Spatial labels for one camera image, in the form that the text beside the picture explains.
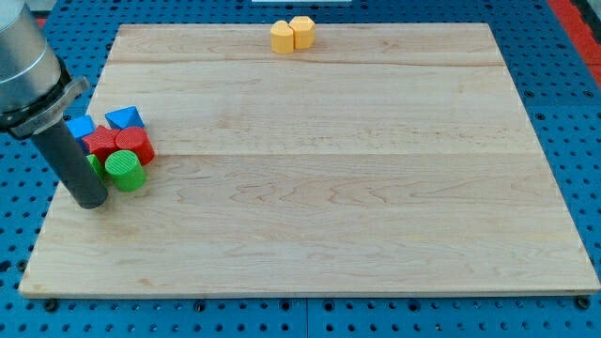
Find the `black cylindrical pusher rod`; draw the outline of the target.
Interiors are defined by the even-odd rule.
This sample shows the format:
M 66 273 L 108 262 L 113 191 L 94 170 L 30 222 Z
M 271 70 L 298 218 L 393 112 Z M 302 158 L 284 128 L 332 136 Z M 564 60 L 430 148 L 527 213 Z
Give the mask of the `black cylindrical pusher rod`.
M 106 201 L 107 188 L 65 121 L 60 120 L 45 131 L 33 134 L 31 141 L 80 207 L 91 209 Z

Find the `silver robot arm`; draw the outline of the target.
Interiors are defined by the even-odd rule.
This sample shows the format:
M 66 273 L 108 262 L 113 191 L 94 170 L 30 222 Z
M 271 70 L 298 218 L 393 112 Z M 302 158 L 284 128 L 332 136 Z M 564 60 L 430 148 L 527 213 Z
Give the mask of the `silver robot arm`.
M 65 110 L 89 88 L 69 73 L 41 32 L 26 2 L 1 3 L 1 132 L 29 139 L 82 208 L 107 199 L 64 120 Z

